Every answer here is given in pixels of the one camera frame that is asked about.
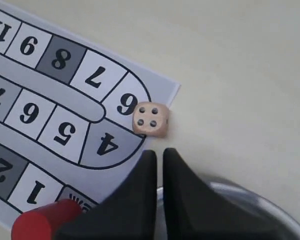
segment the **tabletop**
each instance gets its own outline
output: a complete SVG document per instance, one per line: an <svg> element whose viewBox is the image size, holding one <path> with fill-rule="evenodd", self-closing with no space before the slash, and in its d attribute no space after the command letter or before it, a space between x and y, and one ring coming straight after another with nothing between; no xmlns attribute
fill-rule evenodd
<svg viewBox="0 0 300 240"><path fill-rule="evenodd" d="M181 83L158 185L174 147L300 222L300 0L5 1Z"/></svg>

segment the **board game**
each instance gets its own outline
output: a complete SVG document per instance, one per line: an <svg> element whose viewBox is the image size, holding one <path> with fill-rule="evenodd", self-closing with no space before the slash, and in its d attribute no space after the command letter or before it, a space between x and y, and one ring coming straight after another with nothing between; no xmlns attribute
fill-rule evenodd
<svg viewBox="0 0 300 240"><path fill-rule="evenodd" d="M170 106L180 85L0 1L0 224L70 198L111 194L149 139L139 102Z"/></svg>

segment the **black plastic part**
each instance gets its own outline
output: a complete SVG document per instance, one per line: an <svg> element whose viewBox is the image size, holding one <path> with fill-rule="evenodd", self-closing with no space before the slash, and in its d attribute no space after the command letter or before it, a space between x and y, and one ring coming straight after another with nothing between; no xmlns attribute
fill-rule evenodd
<svg viewBox="0 0 300 240"><path fill-rule="evenodd" d="M157 157L154 151L146 150L112 195L64 224L53 239L153 240L156 209Z"/></svg>
<svg viewBox="0 0 300 240"><path fill-rule="evenodd" d="M169 240L279 240L278 229L215 193L174 148L163 153Z"/></svg>

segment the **wooden die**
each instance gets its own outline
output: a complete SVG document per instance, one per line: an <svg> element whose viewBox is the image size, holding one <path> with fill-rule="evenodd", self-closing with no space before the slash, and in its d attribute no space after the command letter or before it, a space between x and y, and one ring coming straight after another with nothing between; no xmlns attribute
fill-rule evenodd
<svg viewBox="0 0 300 240"><path fill-rule="evenodd" d="M132 129L136 134L163 138L168 131L169 109L160 103L140 102L134 109Z"/></svg>

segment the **red game piece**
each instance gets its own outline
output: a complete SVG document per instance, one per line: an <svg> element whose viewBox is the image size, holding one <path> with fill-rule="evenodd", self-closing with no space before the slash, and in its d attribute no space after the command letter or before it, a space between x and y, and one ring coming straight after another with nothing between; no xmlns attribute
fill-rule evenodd
<svg viewBox="0 0 300 240"><path fill-rule="evenodd" d="M75 201L63 199L21 214L14 222L11 240L51 240L64 223L82 213Z"/></svg>

